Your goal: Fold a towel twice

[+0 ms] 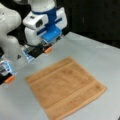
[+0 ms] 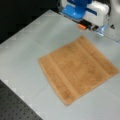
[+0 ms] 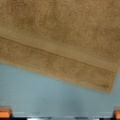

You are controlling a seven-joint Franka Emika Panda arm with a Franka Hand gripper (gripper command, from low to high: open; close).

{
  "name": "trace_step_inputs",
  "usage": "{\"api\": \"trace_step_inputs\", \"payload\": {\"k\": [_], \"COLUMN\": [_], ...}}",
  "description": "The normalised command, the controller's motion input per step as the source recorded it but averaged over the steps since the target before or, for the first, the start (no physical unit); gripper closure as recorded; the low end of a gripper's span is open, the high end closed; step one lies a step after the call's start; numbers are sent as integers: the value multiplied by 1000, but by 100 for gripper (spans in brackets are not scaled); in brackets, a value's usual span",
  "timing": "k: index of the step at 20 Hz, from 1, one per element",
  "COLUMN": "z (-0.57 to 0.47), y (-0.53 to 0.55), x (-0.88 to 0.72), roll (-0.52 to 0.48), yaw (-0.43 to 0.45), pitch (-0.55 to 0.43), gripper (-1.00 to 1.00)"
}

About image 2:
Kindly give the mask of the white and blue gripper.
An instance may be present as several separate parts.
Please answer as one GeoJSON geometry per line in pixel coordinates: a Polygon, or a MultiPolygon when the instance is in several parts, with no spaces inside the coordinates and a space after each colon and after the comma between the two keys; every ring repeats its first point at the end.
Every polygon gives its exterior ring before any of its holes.
{"type": "Polygon", "coordinates": [[[107,21],[109,6],[97,0],[62,0],[62,13],[76,21],[84,19],[96,26],[107,21]]]}

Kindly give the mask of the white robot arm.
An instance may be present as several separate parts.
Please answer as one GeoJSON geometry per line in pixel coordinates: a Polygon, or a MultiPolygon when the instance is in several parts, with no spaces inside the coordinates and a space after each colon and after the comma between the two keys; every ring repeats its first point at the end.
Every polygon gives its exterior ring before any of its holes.
{"type": "Polygon", "coordinates": [[[120,0],[62,0],[62,14],[75,20],[86,20],[96,26],[120,24],[120,0]]]}

